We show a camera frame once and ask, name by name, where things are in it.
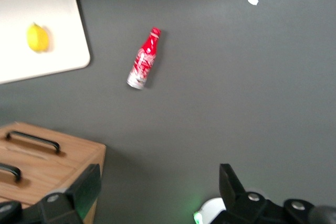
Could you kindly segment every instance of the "bottle cap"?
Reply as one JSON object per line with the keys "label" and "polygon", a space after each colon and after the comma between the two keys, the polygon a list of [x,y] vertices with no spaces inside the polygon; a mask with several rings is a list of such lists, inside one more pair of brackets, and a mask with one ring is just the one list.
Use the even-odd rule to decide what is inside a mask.
{"label": "bottle cap", "polygon": [[161,31],[157,27],[153,27],[151,33],[153,33],[153,34],[155,34],[155,35],[157,35],[159,37]]}

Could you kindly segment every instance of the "white object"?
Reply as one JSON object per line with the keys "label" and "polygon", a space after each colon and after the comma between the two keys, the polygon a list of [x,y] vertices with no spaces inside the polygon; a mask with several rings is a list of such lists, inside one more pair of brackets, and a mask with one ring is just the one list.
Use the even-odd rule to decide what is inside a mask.
{"label": "white object", "polygon": [[259,0],[247,0],[247,1],[249,1],[249,3],[252,5],[257,5],[259,2]]}
{"label": "white object", "polygon": [[[47,52],[26,40],[36,23],[49,33]],[[76,0],[0,0],[0,84],[86,67],[90,53]]]}
{"label": "white object", "polygon": [[223,210],[226,210],[226,207],[222,198],[213,198],[204,203],[197,212],[202,215],[203,224],[210,224]]}

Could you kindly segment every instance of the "metal handle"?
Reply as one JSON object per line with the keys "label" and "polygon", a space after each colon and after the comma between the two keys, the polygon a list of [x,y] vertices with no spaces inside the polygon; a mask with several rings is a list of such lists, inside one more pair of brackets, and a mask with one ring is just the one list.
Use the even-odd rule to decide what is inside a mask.
{"label": "metal handle", "polygon": [[11,135],[18,135],[18,136],[22,136],[22,137],[26,137],[28,139],[34,140],[34,141],[38,141],[44,144],[48,144],[48,145],[52,145],[53,147],[55,147],[56,149],[56,153],[60,152],[60,146],[58,143],[54,142],[54,141],[50,141],[50,140],[46,140],[44,138],[38,137],[38,136],[32,136],[23,132],[19,132],[19,131],[10,131],[7,133],[6,138],[10,139]]}
{"label": "metal handle", "polygon": [[21,179],[21,171],[15,166],[0,163],[0,169],[13,173],[15,176],[15,182],[18,182]]}

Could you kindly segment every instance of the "screw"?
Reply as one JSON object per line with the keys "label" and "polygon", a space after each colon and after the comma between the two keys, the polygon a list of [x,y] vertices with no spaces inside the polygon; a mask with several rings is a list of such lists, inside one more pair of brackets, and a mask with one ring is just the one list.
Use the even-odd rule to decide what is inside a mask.
{"label": "screw", "polygon": [[260,201],[259,195],[257,195],[257,194],[253,194],[253,193],[249,194],[248,198],[252,201]]}
{"label": "screw", "polygon": [[58,194],[52,195],[49,198],[47,198],[47,202],[51,203],[56,201],[59,198]]}
{"label": "screw", "polygon": [[12,208],[11,205],[4,205],[3,207],[0,208],[0,213],[1,212],[5,212],[5,211],[8,211]]}
{"label": "screw", "polygon": [[297,210],[305,210],[304,205],[301,202],[298,202],[298,201],[293,201],[292,202],[292,207],[297,209]]}

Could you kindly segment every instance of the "red bottle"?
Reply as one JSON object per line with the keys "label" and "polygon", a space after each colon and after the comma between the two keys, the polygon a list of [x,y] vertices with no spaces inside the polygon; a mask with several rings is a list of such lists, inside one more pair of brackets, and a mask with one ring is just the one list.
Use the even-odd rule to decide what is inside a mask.
{"label": "red bottle", "polygon": [[160,33],[161,31],[158,28],[153,27],[148,39],[139,49],[138,55],[135,58],[134,66],[127,78],[127,83],[136,89],[143,89],[147,81],[147,75],[156,57],[156,45]]}

